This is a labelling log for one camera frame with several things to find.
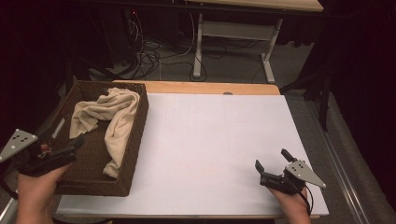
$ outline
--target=person's right hand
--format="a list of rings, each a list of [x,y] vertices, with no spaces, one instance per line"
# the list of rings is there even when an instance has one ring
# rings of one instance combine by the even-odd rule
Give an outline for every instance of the person's right hand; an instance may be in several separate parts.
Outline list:
[[[311,219],[307,213],[307,204],[299,194],[289,195],[278,190],[268,188],[277,198],[283,213],[290,224],[309,224]],[[302,190],[306,198],[306,188]]]

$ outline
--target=brown wicker basket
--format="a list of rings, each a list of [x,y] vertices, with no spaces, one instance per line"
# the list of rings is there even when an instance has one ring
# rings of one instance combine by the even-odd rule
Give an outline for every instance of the brown wicker basket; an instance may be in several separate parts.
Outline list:
[[[149,110],[149,101],[144,84],[77,81],[52,122],[51,128],[55,129],[62,119],[65,120],[62,129],[52,143],[52,147],[56,150],[56,148],[64,147],[70,141],[70,123],[76,103],[96,101],[100,95],[107,95],[107,90],[114,87],[135,91],[140,95],[140,102],[125,149],[119,177],[112,178],[103,174],[106,164],[111,161],[105,145],[105,133],[110,121],[99,120],[99,128],[84,134],[85,143],[77,150],[77,161],[62,177],[56,193],[101,196],[127,196],[129,194]]]

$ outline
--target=beige cloth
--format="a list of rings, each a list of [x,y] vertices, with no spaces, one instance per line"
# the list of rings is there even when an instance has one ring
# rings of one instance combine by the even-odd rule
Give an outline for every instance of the beige cloth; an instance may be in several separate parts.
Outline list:
[[[82,101],[75,106],[70,138],[94,130],[99,119],[111,120],[105,134],[106,147],[112,158],[104,169],[107,175],[117,178],[119,174],[139,98],[134,91],[112,88],[108,89],[108,95],[100,96],[96,102]]]

